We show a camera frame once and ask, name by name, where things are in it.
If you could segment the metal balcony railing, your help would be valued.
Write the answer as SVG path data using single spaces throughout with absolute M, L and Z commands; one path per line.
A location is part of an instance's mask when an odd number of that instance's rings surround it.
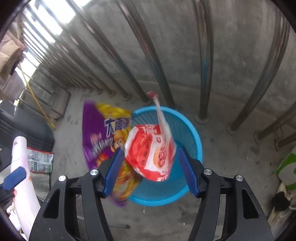
M 200 122 L 213 94 L 239 102 L 227 131 L 295 142 L 295 20 L 282 1 L 26 1 L 16 17 L 29 63 L 49 80 L 175 108 L 197 93 Z

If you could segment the beige hanging down jacket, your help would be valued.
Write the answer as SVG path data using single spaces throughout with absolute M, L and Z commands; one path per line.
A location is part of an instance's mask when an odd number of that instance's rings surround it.
M 24 44 L 8 30 L 1 41 L 1 100 L 14 102 L 25 88 L 15 72 L 22 59 Z

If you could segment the white sneaker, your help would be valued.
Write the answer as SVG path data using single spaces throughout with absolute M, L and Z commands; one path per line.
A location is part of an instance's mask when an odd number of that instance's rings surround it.
M 295 196 L 281 182 L 276 194 L 271 199 L 271 205 L 272 210 L 267 221 L 273 235 L 273 240 L 276 240 L 292 222 L 292 214 L 295 212 Z

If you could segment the purple yellow chip bag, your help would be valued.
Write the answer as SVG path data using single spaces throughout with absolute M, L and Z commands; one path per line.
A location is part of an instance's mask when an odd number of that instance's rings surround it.
M 99 167 L 117 148 L 124 148 L 131 129 L 131 111 L 110 104 L 84 102 L 82 150 L 88 168 Z M 111 193 L 113 202 L 124 206 L 141 180 L 141 176 L 124 160 Z

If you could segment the green white bag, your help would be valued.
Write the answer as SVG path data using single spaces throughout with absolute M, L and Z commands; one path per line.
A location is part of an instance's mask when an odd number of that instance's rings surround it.
M 294 152 L 290 152 L 278 166 L 275 174 L 286 186 L 290 193 L 295 195 L 295 158 Z

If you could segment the green white package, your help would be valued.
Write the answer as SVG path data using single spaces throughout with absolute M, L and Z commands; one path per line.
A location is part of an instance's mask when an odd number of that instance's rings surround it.
M 33 173 L 49 174 L 53 169 L 54 153 L 27 148 L 29 169 Z

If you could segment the blue plastic trash basket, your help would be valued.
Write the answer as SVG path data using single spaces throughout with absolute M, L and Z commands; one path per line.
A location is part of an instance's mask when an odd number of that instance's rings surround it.
M 193 124 L 181 113 L 168 107 L 161 107 L 177 147 L 184 146 L 190 157 L 203 161 L 200 136 Z M 132 124 L 157 124 L 156 107 L 137 109 L 132 114 Z M 163 182 L 142 179 L 129 200 L 143 206 L 162 206 L 182 198 L 189 191 L 179 158 L 175 155 L 169 178 Z

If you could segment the yellow broom stick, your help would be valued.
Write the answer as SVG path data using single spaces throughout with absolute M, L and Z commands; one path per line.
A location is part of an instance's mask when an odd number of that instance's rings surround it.
M 23 78 L 24 78 L 24 80 L 26 82 L 26 87 L 28 88 L 31 96 L 33 97 L 34 101 L 36 102 L 36 105 L 38 106 L 38 108 L 40 109 L 41 113 L 43 114 L 43 116 L 45 117 L 45 119 L 48 121 L 48 123 L 50 124 L 50 126 L 53 128 L 53 130 L 56 130 L 56 126 L 52 123 L 51 119 L 47 116 L 47 114 L 45 113 L 44 109 L 42 108 L 42 106 L 40 105 L 39 101 L 37 100 L 36 96 L 34 95 L 34 92 L 31 89 L 31 87 L 29 85 L 29 82 L 26 79 L 26 75 L 23 72 L 22 66 L 21 66 L 20 63 L 18 64 L 18 68 L 20 69 L 20 71 L 22 73 L 22 76 L 23 76 Z

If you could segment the red white snack bag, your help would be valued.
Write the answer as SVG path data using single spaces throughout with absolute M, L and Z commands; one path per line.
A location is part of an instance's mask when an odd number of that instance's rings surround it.
M 125 159 L 144 178 L 162 182 L 169 178 L 176 153 L 176 143 L 161 111 L 158 95 L 148 95 L 156 105 L 158 124 L 136 125 L 125 143 Z

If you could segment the pink patterned tablecloth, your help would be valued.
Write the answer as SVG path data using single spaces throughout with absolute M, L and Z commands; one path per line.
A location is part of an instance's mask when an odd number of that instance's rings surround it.
M 18 136 L 14 139 L 11 156 L 11 172 L 18 167 L 23 167 L 26 171 L 26 177 L 14 188 L 13 202 L 6 209 L 6 212 L 15 228 L 23 232 L 22 237 L 28 240 L 40 210 L 40 204 L 29 170 L 26 138 Z

